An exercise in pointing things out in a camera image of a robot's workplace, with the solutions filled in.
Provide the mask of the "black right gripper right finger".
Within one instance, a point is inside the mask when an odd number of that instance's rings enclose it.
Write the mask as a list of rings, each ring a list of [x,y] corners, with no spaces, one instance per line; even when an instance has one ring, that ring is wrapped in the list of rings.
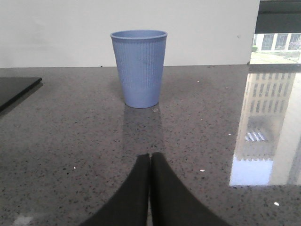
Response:
[[[227,226],[185,187],[162,153],[151,157],[150,205],[154,226]]]

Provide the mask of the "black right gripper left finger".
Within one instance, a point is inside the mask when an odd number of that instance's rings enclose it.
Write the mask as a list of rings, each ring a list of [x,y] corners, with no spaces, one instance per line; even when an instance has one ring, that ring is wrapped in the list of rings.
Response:
[[[82,226],[145,226],[148,214],[150,156],[137,160],[117,192]]]

